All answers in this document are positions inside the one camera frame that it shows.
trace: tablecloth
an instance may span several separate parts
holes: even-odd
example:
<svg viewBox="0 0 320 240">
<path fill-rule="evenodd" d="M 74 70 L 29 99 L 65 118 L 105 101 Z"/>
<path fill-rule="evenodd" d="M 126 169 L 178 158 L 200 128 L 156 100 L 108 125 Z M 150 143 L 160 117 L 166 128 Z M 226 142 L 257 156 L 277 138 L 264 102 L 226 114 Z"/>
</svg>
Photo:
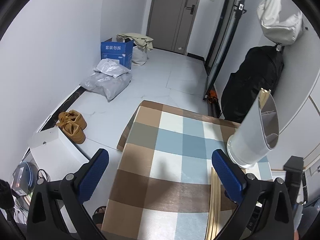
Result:
<svg viewBox="0 0 320 240">
<path fill-rule="evenodd" d="M 143 101 L 117 148 L 123 151 L 102 225 L 107 239 L 204 240 L 211 155 L 239 124 Z M 271 180 L 266 158 L 250 169 Z M 219 229 L 236 205 L 221 186 Z"/>
</svg>

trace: metal screw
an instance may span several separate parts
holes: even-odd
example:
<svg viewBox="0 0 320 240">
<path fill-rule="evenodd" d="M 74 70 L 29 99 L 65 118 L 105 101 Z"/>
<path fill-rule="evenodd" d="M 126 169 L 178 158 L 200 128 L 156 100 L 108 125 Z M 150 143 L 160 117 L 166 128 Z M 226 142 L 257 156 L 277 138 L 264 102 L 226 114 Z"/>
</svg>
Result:
<svg viewBox="0 0 320 240">
<path fill-rule="evenodd" d="M 38 179 L 37 184 L 41 185 L 43 182 L 44 182 L 44 179 L 40 178 L 40 179 Z"/>
<path fill-rule="evenodd" d="M 74 177 L 75 176 L 72 173 L 70 173 L 66 176 L 66 180 L 73 180 Z"/>
<path fill-rule="evenodd" d="M 277 182 L 278 182 L 279 184 L 283 184 L 283 183 L 284 183 L 283 179 L 281 179 L 281 178 L 277 178 Z"/>
<path fill-rule="evenodd" d="M 252 174 L 252 173 L 248 173 L 248 174 L 247 174 L 247 178 L 248 178 L 248 179 L 255 179 L 256 176 L 255 176 L 254 174 Z"/>
</svg>

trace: white box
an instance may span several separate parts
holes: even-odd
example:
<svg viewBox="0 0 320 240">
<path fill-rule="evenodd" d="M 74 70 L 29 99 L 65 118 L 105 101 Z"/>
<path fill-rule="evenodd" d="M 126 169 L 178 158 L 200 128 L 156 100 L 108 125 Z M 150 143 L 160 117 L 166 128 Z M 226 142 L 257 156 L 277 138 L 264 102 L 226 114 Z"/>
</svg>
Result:
<svg viewBox="0 0 320 240">
<path fill-rule="evenodd" d="M 44 169 L 51 181 L 62 180 L 89 162 L 59 127 L 35 133 L 29 147 L 39 169 Z"/>
</svg>

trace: black bag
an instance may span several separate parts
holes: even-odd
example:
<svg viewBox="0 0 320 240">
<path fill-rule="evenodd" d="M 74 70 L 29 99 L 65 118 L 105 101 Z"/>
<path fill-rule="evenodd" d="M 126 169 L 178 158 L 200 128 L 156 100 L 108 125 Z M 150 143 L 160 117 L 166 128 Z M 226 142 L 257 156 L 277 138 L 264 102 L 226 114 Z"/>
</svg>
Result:
<svg viewBox="0 0 320 240">
<path fill-rule="evenodd" d="M 236 73 L 231 73 L 222 93 L 221 108 L 226 120 L 241 123 L 261 88 L 276 90 L 284 67 L 276 46 L 251 48 Z"/>
</svg>

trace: pair of brown shoes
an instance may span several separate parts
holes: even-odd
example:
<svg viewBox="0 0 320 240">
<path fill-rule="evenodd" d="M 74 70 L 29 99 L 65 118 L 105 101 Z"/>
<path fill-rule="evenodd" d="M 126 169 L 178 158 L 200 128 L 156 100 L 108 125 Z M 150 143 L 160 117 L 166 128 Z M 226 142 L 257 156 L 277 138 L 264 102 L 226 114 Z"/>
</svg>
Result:
<svg viewBox="0 0 320 240">
<path fill-rule="evenodd" d="M 82 144 L 85 140 L 83 130 L 87 127 L 82 114 L 76 110 L 71 110 L 69 112 L 61 112 L 58 118 L 59 122 L 56 126 L 60 127 L 64 134 L 73 142 Z"/>
</svg>

